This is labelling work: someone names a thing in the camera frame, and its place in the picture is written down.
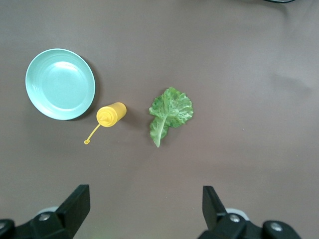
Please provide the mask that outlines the yellow squeeze bottle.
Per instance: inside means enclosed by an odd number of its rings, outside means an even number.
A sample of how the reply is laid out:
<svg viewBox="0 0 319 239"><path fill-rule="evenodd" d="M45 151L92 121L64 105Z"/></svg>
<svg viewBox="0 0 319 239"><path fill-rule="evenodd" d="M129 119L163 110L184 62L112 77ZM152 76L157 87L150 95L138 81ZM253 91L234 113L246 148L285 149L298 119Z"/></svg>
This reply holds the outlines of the yellow squeeze bottle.
<svg viewBox="0 0 319 239"><path fill-rule="evenodd" d="M126 106L121 102L116 102L108 106L101 107L96 113L97 126L92 130L84 144L90 143L91 137L99 127L112 127L121 120L127 113Z"/></svg>

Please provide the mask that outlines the brown table cloth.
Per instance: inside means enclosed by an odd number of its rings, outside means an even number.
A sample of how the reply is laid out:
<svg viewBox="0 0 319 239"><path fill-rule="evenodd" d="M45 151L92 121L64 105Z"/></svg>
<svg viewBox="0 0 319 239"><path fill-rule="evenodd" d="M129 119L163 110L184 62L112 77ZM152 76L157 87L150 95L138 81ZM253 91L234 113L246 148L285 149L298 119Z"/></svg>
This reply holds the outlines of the brown table cloth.
<svg viewBox="0 0 319 239"><path fill-rule="evenodd" d="M26 94L51 48L94 73L75 120ZM194 113L156 147L149 108L169 87ZM116 102L126 115L85 145ZM75 239L196 239L204 185L257 225L319 239L319 0L0 0L0 219L23 224L80 184L91 210Z"/></svg>

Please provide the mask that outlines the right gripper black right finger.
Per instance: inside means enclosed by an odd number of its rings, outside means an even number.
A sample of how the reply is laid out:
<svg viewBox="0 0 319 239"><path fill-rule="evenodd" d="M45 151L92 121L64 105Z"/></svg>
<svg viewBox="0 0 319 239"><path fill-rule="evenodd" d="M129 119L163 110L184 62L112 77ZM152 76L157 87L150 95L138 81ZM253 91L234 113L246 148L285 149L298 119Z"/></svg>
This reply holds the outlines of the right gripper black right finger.
<svg viewBox="0 0 319 239"><path fill-rule="evenodd" d="M212 186L203 186L202 212L207 225L197 239L302 239L288 224L265 221L254 225L238 212L228 212Z"/></svg>

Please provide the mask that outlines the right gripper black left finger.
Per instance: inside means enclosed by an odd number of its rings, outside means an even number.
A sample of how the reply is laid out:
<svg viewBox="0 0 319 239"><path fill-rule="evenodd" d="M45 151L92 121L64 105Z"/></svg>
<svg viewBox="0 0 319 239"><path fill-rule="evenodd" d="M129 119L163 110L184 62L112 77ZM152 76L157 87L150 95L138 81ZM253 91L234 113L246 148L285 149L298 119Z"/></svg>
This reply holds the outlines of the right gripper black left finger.
<svg viewBox="0 0 319 239"><path fill-rule="evenodd" d="M59 207L42 210L25 224L0 219L0 239L73 239L89 212L89 185L79 185Z"/></svg>

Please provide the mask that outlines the mint green plate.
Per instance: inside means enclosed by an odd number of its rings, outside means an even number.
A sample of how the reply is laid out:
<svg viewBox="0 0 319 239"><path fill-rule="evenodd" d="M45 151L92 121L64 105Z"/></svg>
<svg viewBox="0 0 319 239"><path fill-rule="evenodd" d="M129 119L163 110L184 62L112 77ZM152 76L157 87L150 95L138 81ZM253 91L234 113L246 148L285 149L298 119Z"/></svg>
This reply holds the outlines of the mint green plate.
<svg viewBox="0 0 319 239"><path fill-rule="evenodd" d="M61 48L45 50L32 59L25 74L25 87L32 104L55 120L73 120L83 115L96 92L88 63Z"/></svg>

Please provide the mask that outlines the green lettuce leaf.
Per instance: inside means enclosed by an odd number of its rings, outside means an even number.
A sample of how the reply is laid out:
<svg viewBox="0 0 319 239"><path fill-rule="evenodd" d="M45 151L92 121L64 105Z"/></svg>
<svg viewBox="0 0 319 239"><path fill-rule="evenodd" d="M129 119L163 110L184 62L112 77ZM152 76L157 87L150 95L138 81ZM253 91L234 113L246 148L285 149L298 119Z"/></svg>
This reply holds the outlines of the green lettuce leaf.
<svg viewBox="0 0 319 239"><path fill-rule="evenodd" d="M170 128L178 128L193 117L191 99L174 87L167 88L163 94L156 97L149 108L149 114L154 116L150 123L150 137L156 147L167 136Z"/></svg>

